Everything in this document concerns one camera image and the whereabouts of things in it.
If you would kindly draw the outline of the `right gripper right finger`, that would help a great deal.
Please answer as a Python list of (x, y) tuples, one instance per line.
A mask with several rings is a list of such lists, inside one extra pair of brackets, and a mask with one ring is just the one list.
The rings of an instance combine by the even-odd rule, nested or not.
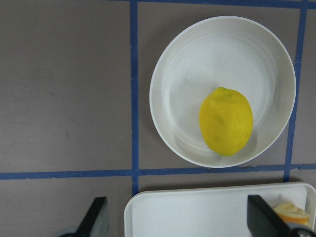
[(247, 226), (253, 237), (295, 237), (291, 229), (259, 195), (247, 197)]

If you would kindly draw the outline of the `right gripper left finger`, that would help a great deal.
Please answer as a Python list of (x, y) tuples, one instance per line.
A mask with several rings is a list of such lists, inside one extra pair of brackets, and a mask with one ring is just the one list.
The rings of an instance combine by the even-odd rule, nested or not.
[(96, 197), (81, 224), (74, 233), (75, 237), (106, 237), (108, 234), (108, 202), (106, 197)]

